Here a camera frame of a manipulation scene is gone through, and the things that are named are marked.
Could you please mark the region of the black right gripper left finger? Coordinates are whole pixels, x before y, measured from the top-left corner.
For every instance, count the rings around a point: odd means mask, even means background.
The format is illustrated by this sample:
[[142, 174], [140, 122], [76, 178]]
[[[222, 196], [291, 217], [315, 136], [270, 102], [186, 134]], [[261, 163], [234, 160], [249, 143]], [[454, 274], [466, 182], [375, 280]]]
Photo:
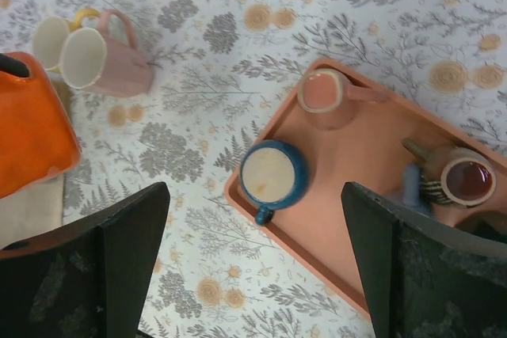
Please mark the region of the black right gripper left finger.
[[170, 205], [163, 182], [1, 250], [3, 337], [135, 337]]

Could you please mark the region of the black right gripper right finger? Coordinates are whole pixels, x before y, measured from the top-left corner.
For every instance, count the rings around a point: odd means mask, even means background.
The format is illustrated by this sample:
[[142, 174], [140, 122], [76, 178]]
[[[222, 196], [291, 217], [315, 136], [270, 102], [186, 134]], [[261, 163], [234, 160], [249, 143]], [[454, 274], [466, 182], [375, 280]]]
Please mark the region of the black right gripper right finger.
[[378, 337], [504, 337], [506, 244], [348, 182], [341, 203]]

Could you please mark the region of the orange mug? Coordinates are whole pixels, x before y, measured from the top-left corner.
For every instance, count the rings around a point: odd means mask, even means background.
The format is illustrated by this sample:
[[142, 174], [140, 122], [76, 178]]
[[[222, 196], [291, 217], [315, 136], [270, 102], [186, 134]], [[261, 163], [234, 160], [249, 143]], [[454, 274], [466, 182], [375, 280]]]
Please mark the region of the orange mug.
[[1, 246], [62, 224], [63, 175], [81, 152], [67, 97], [36, 58], [1, 55]]

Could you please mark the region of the blue mug cream base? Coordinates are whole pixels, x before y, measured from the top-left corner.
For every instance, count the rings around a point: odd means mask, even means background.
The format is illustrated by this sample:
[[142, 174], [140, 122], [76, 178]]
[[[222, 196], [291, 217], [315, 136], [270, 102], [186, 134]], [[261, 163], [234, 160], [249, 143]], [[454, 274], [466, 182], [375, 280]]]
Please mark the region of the blue mug cream base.
[[255, 222], [263, 226], [276, 211], [295, 205], [305, 196], [311, 171], [297, 147], [269, 139], [254, 145], [242, 159], [239, 182], [246, 198], [257, 206]]

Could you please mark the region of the light pink mug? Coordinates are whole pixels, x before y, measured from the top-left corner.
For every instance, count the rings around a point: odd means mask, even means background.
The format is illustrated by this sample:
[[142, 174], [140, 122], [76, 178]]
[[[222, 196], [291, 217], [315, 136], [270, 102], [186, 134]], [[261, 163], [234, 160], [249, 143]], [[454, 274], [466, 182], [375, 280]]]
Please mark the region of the light pink mug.
[[[124, 26], [126, 44], [109, 33], [113, 16]], [[104, 10], [95, 28], [82, 27], [68, 35], [59, 69], [72, 89], [111, 97], [147, 94], [154, 81], [154, 70], [138, 49], [132, 23], [116, 9]]]

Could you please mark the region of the yellow mug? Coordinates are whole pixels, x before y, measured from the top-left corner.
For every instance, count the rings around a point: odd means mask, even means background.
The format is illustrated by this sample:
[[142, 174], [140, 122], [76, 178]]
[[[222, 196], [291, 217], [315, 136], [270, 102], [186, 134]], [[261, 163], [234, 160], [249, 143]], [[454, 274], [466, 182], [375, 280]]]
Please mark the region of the yellow mug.
[[65, 39], [82, 27], [85, 18], [100, 17], [101, 13], [92, 8], [79, 10], [73, 20], [50, 16], [42, 20], [32, 35], [32, 54], [46, 71], [59, 73], [59, 57]]

